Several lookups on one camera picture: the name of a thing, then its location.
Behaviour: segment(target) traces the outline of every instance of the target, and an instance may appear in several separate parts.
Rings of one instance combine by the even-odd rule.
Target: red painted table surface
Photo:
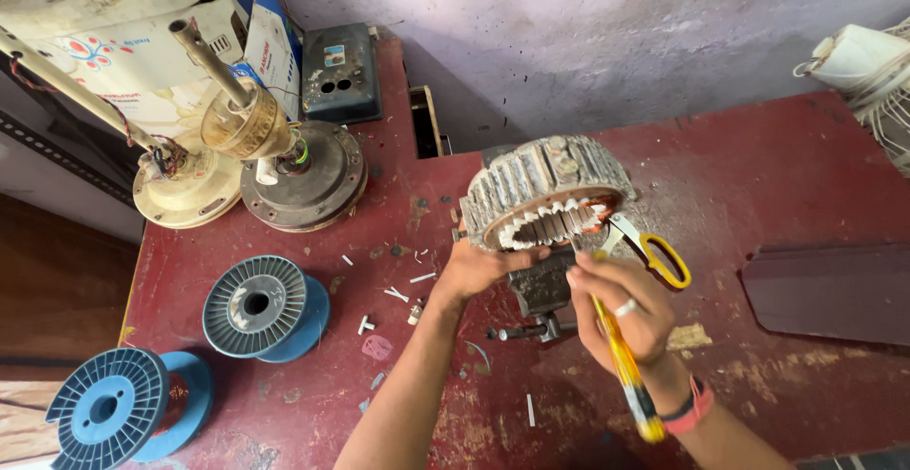
[[[330,468],[361,417],[358,405],[381,387],[371,389],[374,379],[401,355],[413,298],[434,283],[409,280],[442,270],[449,209],[481,160],[477,152],[416,159],[400,41],[381,40],[377,48],[385,118],[351,129],[382,174],[370,178],[352,217],[291,234],[270,229],[241,203],[196,229],[147,225],[124,343],[196,352],[217,377],[208,424],[169,461],[194,469]],[[738,278],[747,255],[766,243],[910,242],[910,190],[836,95],[590,134],[641,192],[627,205],[629,218],[664,235],[692,270],[692,285],[673,307],[680,325],[701,325],[711,343],[682,355],[736,416],[790,459],[910,441],[910,359],[887,346],[765,332]],[[390,254],[396,244],[404,248],[398,257]],[[425,249],[417,262],[414,252]],[[215,280],[262,254],[290,258],[331,292],[327,331],[294,362],[228,358],[203,336],[202,305]],[[411,303],[382,292],[390,286]],[[365,314],[376,331],[358,336]],[[430,467],[563,468],[580,459],[609,467],[628,455],[623,447],[648,466],[693,467],[675,441],[648,446],[638,438],[619,384],[577,337],[550,344],[485,337],[491,326],[526,323],[504,282],[472,300]],[[361,351],[370,334],[391,341],[389,359]],[[472,344],[489,358],[489,372]],[[394,433],[388,437],[396,442]]]

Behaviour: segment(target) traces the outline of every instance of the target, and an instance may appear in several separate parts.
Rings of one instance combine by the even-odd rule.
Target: red thread bracelet
[[[674,436],[695,429],[701,418],[708,415],[711,406],[714,405],[714,392],[707,384],[703,383],[703,391],[699,392],[695,378],[689,376],[689,386],[692,388],[692,407],[681,417],[664,421],[664,429]]]

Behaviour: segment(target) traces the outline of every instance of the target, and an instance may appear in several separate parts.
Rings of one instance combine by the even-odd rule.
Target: wrist band
[[[661,416],[667,433],[677,435],[688,433],[698,425],[699,420],[711,411],[714,404],[714,392],[695,376],[689,376],[692,394],[678,412]]]

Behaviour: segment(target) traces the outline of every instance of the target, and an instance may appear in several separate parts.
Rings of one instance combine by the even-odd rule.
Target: screwdriver handle
[[[606,252],[597,251],[591,256],[595,261],[600,261],[606,258]],[[642,374],[638,370],[638,365],[635,363],[635,358],[632,356],[629,346],[626,345],[625,340],[622,338],[620,326],[616,323],[616,317],[593,294],[591,295],[591,301],[594,303],[594,309],[597,311],[601,327],[610,344],[613,368],[616,369],[616,376],[622,385],[626,402],[629,403],[629,409],[635,419],[638,433],[648,443],[664,441],[666,438],[664,423],[661,422],[661,418],[657,415],[651,394],[648,394],[648,390],[644,387]]]

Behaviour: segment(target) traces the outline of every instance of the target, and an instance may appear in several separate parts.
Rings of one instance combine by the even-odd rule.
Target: silver ring
[[[629,298],[629,301],[622,303],[622,306],[620,306],[620,308],[616,309],[616,312],[613,313],[613,317],[615,317],[616,319],[619,319],[623,315],[630,313],[633,310],[638,309],[638,307],[639,307],[638,301],[635,301],[634,298]]]

